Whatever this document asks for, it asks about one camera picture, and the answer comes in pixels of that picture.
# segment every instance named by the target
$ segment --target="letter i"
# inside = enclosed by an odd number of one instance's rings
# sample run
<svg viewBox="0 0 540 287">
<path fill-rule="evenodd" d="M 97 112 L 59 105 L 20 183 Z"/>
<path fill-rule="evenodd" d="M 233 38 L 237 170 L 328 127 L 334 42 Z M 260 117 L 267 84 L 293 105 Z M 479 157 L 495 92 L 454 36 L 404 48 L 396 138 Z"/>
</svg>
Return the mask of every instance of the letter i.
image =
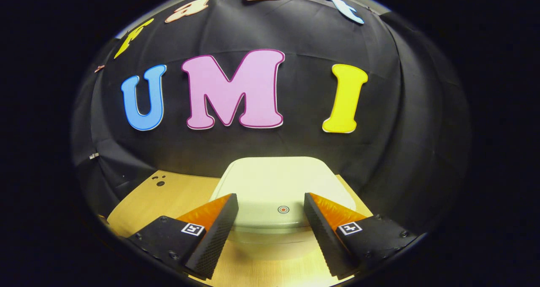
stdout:
<svg viewBox="0 0 540 287">
<path fill-rule="evenodd" d="M 328 133 L 352 133 L 356 129 L 354 115 L 360 89 L 368 81 L 368 75 L 346 64 L 333 65 L 332 73 L 337 77 L 336 98 L 330 118 L 322 123 L 322 130 Z"/>
</svg>

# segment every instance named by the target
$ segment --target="blue letter u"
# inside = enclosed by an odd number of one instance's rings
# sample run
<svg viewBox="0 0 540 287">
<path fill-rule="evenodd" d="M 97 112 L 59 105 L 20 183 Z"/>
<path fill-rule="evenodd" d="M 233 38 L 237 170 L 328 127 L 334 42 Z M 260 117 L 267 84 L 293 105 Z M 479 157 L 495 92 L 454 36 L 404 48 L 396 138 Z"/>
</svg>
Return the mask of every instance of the blue letter u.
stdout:
<svg viewBox="0 0 540 287">
<path fill-rule="evenodd" d="M 162 122 L 163 119 L 163 95 L 162 95 L 162 75 L 167 70 L 164 64 L 149 68 L 144 73 L 144 79 L 148 81 L 150 93 L 150 112 L 142 115 L 137 107 L 137 83 L 139 76 L 127 78 L 122 83 L 124 93 L 124 109 L 126 110 L 127 121 L 132 127 L 139 131 L 152 130 Z"/>
</svg>

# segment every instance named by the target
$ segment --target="pink letter m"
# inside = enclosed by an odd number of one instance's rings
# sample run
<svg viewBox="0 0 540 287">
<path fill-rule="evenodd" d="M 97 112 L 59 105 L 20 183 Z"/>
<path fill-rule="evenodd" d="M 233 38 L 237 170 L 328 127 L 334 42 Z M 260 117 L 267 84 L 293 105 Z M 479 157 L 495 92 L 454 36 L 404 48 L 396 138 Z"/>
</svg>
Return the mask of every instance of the pink letter m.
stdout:
<svg viewBox="0 0 540 287">
<path fill-rule="evenodd" d="M 283 124 L 276 103 L 278 66 L 285 54 L 276 50 L 254 50 L 245 55 L 232 80 L 228 80 L 213 56 L 191 58 L 182 64 L 189 77 L 191 116 L 187 126 L 195 130 L 214 126 L 206 99 L 222 124 L 230 126 L 238 104 L 245 96 L 240 123 L 251 128 L 272 128 Z"/>
</svg>

